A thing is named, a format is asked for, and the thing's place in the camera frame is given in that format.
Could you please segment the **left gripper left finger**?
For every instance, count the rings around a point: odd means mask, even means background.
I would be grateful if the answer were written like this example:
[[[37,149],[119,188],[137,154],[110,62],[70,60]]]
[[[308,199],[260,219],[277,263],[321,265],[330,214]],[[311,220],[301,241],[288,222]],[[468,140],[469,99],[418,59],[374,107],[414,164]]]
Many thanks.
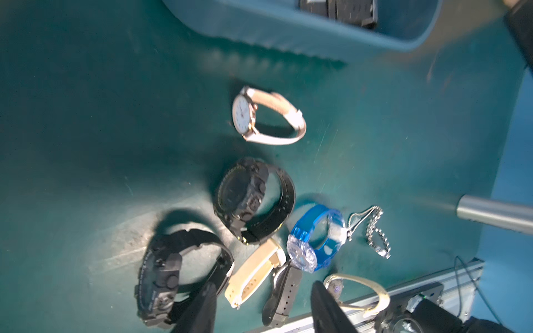
[[[214,332],[216,311],[217,288],[213,282],[207,282],[177,320],[172,333]]]

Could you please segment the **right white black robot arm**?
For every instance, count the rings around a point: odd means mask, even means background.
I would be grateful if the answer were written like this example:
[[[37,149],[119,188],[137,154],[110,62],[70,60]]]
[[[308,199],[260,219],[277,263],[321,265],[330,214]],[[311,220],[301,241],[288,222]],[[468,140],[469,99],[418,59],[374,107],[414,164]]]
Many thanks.
[[[519,46],[529,67],[532,66],[532,2],[507,1],[510,6],[505,15],[505,23]],[[532,206],[519,205],[511,202],[496,201],[472,195],[463,195],[456,207],[457,217],[484,223],[488,226],[511,230],[522,234],[532,234]],[[417,324],[420,332],[510,332],[502,324],[490,306],[479,285],[470,278],[487,309],[495,321],[471,317],[465,322],[441,309],[424,298],[412,312],[412,322]]]

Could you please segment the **silver chain watch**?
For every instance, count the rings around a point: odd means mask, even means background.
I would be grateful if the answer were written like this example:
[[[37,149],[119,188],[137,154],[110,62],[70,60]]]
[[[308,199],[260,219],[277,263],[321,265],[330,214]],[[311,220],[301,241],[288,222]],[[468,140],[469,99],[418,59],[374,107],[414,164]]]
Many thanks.
[[[351,213],[348,217],[346,236],[352,241],[356,229],[366,222],[366,242],[373,250],[384,259],[391,257],[391,246],[388,238],[377,224],[383,215],[383,209],[377,205],[371,206],[361,213]]]

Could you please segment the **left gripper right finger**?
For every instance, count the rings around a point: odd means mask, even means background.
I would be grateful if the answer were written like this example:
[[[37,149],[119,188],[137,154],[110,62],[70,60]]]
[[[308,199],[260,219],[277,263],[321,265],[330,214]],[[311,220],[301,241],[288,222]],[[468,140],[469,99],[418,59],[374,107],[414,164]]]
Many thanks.
[[[310,299],[315,332],[358,332],[322,282],[315,281],[312,284]]]

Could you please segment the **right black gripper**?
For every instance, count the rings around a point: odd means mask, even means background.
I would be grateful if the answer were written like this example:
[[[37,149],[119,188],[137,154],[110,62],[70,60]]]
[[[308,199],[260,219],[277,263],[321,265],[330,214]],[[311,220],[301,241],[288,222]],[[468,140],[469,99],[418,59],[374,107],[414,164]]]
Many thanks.
[[[503,0],[508,8],[505,23],[532,70],[532,0]]]

